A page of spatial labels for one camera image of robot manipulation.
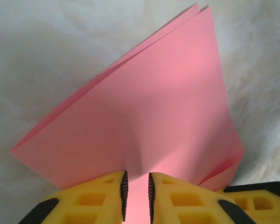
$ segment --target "folded paper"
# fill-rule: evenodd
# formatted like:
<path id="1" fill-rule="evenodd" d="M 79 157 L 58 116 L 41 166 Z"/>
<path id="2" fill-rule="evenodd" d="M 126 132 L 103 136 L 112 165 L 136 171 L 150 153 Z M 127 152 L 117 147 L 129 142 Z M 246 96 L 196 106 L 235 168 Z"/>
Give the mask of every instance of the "folded paper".
<path id="1" fill-rule="evenodd" d="M 148 172 L 205 188 L 243 155 L 210 8 L 194 5 L 63 102 L 11 151 L 61 189 L 129 173 L 126 223 L 149 223 Z"/>

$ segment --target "yellow plastic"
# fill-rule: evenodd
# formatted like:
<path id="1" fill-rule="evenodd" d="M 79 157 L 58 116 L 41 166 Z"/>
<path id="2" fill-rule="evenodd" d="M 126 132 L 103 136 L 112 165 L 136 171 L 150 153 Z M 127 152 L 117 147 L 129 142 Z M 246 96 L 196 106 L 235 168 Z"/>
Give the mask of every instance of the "yellow plastic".
<path id="1" fill-rule="evenodd" d="M 120 183 L 124 171 L 113 172 L 51 195 L 57 206 L 42 224 L 120 224 Z"/>
<path id="2" fill-rule="evenodd" d="M 162 173 L 152 173 L 155 185 L 153 224 L 234 224 L 218 205 L 229 197 Z"/>
<path id="3" fill-rule="evenodd" d="M 251 190 L 225 193 L 216 192 L 231 198 L 257 224 L 280 224 L 280 197 L 267 190 Z"/>

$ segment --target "white marble surface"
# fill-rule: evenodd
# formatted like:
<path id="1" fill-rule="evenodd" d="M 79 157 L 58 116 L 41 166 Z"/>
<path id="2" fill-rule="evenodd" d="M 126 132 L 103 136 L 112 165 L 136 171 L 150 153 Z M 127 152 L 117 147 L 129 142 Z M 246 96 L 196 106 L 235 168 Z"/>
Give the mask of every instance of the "white marble surface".
<path id="1" fill-rule="evenodd" d="M 67 96 L 194 0 L 0 0 L 0 223 L 56 189 L 8 155 Z M 280 180 L 280 0 L 212 8 L 231 113 L 246 148 L 234 183 Z"/>

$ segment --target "paper sheet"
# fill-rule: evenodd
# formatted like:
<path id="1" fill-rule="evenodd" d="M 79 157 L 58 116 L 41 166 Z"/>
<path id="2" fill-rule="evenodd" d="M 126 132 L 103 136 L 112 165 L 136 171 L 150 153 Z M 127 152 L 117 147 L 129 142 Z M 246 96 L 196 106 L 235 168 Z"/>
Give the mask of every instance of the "paper sheet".
<path id="1" fill-rule="evenodd" d="M 128 224 L 149 223 L 148 172 L 209 189 L 230 183 L 243 146 L 211 11 L 197 9 L 61 104 L 11 154 L 62 189 L 127 170 Z"/>

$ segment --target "black rubber pad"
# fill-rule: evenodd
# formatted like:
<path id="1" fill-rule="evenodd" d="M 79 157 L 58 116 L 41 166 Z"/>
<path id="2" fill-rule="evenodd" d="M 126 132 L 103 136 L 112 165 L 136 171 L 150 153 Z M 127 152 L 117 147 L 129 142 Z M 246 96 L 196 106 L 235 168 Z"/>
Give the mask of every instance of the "black rubber pad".
<path id="1" fill-rule="evenodd" d="M 19 222 L 19 224 L 41 224 L 58 203 L 59 200 L 57 198 L 51 198 L 39 203 Z"/>
<path id="2" fill-rule="evenodd" d="M 127 193 L 129 191 L 128 186 L 128 178 L 127 178 L 127 171 L 123 174 L 121 183 L 120 183 L 120 195 L 122 200 L 122 220 L 126 220 L 126 204 L 127 204 Z"/>
<path id="3" fill-rule="evenodd" d="M 256 224 L 240 207 L 226 200 L 219 200 L 218 204 L 233 220 L 235 224 Z"/>
<path id="4" fill-rule="evenodd" d="M 223 191 L 225 193 L 231 193 L 231 192 L 242 192 L 242 191 L 250 191 L 250 190 L 267 190 L 273 193 L 274 195 L 280 197 L 280 181 L 230 186 L 225 188 Z"/>
<path id="5" fill-rule="evenodd" d="M 148 198 L 149 198 L 149 214 L 150 223 L 154 222 L 154 196 L 155 196 L 155 185 L 152 173 L 149 173 L 148 177 Z"/>

